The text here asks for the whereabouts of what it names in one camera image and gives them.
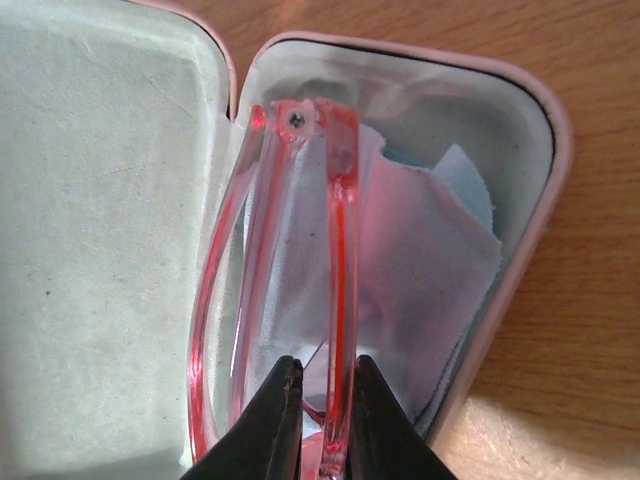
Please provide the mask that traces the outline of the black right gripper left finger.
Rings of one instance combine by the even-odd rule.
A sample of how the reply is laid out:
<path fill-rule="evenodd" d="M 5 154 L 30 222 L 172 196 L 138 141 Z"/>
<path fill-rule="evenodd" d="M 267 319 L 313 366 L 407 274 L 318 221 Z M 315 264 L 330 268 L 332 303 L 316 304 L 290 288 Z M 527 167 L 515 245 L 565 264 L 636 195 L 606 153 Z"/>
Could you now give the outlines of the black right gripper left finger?
<path fill-rule="evenodd" d="M 280 357 L 238 421 L 182 479 L 298 479 L 302 393 L 301 362 Z"/>

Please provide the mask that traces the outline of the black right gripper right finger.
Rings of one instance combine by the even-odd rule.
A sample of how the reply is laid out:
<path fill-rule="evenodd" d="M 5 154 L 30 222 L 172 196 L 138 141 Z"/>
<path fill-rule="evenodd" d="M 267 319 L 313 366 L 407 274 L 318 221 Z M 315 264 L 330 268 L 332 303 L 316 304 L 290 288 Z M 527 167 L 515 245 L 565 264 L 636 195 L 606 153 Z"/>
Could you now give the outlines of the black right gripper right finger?
<path fill-rule="evenodd" d="M 356 360 L 346 477 L 361 480 L 453 477 L 416 432 L 368 355 Z"/>

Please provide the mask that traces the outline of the pink transparent sunglasses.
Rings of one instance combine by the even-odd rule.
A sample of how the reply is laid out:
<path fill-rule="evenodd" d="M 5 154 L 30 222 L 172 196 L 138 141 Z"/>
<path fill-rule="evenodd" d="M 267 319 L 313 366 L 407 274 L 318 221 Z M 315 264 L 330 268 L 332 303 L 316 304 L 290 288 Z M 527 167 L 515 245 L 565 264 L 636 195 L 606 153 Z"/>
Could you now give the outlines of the pink transparent sunglasses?
<path fill-rule="evenodd" d="M 323 420 L 321 472 L 344 469 L 349 436 L 356 356 L 358 306 L 359 127 L 355 111 L 326 99 L 276 101 L 253 106 L 245 138 L 212 234 L 191 326 L 188 365 L 188 425 L 194 461 L 217 439 L 205 372 L 206 328 L 225 247 L 246 199 L 253 200 L 246 235 L 229 395 L 231 419 L 244 399 L 244 363 L 266 305 L 267 287 L 284 218 L 294 163 L 309 140 L 325 142 L 329 312 L 327 400 Z"/>

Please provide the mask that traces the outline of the light blue cleaning cloth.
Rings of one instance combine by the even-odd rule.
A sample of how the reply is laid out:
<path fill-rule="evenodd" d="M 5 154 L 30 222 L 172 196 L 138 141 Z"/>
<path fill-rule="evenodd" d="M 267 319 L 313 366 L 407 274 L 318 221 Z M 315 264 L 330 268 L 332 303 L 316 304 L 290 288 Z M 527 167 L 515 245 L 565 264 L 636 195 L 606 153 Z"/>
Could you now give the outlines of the light blue cleaning cloth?
<path fill-rule="evenodd" d="M 360 129 L 363 180 L 358 346 L 371 356 L 414 427 L 434 422 L 470 325 L 501 262 L 487 188 L 452 145 L 433 168 L 385 151 Z M 254 391 L 275 360 L 307 367 L 307 398 L 322 407 L 329 311 L 325 147 L 298 154 L 278 241 L 257 352 Z"/>

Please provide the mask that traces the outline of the pink glasses case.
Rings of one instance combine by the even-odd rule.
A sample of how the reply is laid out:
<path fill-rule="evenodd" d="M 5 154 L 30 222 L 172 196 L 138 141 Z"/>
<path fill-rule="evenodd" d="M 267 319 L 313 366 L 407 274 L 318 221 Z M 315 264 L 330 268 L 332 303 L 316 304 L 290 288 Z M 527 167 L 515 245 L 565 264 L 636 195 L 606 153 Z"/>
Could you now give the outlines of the pink glasses case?
<path fill-rule="evenodd" d="M 216 219 L 255 105 L 327 99 L 385 151 L 433 168 L 452 145 L 479 172 L 501 262 L 433 444 L 469 389 L 563 186 L 573 154 L 559 99 L 498 60 L 292 31 L 244 82 L 216 32 L 165 1 L 1 5 L 1 475 L 177 479 L 195 462 L 188 365 Z M 246 199 L 206 328 L 217 439 L 229 387 Z M 307 398 L 303 474 L 316 474 L 324 404 Z"/>

